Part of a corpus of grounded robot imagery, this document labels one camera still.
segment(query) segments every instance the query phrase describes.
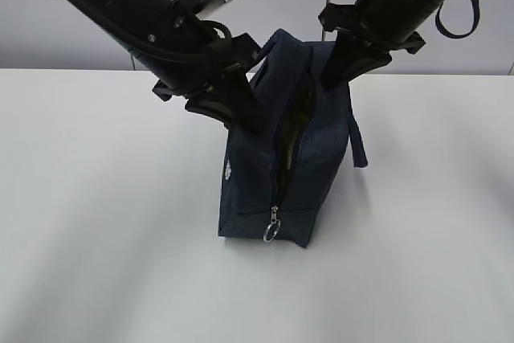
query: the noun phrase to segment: key ring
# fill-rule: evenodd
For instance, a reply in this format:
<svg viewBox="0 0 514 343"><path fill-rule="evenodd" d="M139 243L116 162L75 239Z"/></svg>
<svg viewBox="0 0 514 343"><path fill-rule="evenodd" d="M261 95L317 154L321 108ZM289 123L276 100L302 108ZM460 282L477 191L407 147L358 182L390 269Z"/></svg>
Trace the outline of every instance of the key ring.
<svg viewBox="0 0 514 343"><path fill-rule="evenodd" d="M270 243L275 239L275 237L278 235L278 233L280 231L281 224L282 224L282 222L279 219L276 219L275 221L271 221L270 225L267 226L266 231L264 232L263 240L265 243ZM273 235L271 235L271 238L269 239L268 236L273 227L275 227L275 230L273 231Z"/></svg>

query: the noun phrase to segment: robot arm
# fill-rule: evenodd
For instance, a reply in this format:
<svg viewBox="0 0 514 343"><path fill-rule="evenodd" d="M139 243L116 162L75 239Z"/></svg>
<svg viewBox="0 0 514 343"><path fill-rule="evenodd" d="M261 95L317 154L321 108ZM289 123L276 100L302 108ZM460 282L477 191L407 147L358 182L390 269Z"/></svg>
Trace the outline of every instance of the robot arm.
<svg viewBox="0 0 514 343"><path fill-rule="evenodd" d="M262 113L246 73L260 47L200 19L230 0L68 1L159 78L153 90L163 100L184 96L191 112L259 131Z"/></svg>
<svg viewBox="0 0 514 343"><path fill-rule="evenodd" d="M68 1L159 78L153 90L163 100L184 96L187 110L226 126L238 122L258 132L264 125L245 76L258 60L260 47L248 34L233 38L221 23L202 20L230 0ZM392 50L416 53L425 42L415 30L443 1L328 4L320 21L325 30L338 31L338 37L322 76L325 86L385 66Z"/></svg>

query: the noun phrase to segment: white table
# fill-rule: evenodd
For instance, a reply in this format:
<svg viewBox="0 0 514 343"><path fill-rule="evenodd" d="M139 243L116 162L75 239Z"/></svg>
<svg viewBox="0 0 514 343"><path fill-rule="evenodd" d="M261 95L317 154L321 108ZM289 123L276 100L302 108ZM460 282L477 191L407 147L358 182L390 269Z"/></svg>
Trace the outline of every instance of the white table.
<svg viewBox="0 0 514 343"><path fill-rule="evenodd" d="M0 71L2 343L514 341L514 78L356 80L307 250L216 236L226 131L154 82Z"/></svg>

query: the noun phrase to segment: white wall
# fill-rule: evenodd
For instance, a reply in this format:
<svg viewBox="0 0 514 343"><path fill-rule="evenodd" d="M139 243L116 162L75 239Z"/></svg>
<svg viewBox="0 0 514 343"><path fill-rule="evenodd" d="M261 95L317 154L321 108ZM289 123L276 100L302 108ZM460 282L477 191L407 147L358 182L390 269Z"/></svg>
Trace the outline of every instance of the white wall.
<svg viewBox="0 0 514 343"><path fill-rule="evenodd" d="M332 0L352 3L355 0ZM382 72L508 74L514 62L511 0L481 0L483 18L469 39L442 37L433 19L421 28L429 43L416 57L397 53ZM317 15L324 0L236 0L214 15L235 34L249 32L259 43L281 27L300 39L318 40ZM129 56L64 0L0 0L0 67L129 69ZM468 0L449 0L448 27L471 23Z"/></svg>

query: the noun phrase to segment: bag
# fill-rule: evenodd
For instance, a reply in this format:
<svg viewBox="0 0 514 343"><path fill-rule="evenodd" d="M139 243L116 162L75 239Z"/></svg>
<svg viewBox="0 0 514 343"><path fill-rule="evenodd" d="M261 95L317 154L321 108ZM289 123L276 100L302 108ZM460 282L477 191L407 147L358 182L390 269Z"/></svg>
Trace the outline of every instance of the bag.
<svg viewBox="0 0 514 343"><path fill-rule="evenodd" d="M253 134L228 135L218 235L283 239L306 247L316 216L352 142L354 165L366 167L349 85L320 82L333 43L302 43L278 30L259 57L251 88L267 118Z"/></svg>

